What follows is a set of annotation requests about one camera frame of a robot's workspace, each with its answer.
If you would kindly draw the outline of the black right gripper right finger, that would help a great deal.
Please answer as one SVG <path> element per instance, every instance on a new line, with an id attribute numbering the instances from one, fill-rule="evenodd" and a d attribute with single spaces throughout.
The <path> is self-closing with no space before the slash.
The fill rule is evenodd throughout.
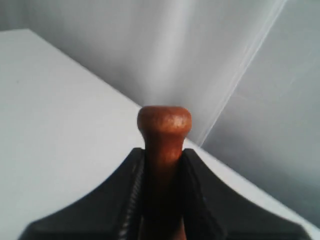
<path id="1" fill-rule="evenodd" d="M 189 240 L 309 240 L 305 229 L 241 196 L 186 148 L 179 164 L 180 199 Z"/>

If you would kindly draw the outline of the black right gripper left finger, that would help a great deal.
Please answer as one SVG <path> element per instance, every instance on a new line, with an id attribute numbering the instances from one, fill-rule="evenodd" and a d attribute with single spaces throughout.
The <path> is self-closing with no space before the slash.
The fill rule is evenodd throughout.
<path id="1" fill-rule="evenodd" d="M 30 223 L 21 240 L 137 240 L 142 217 L 145 152 L 133 148 L 98 187 Z"/>

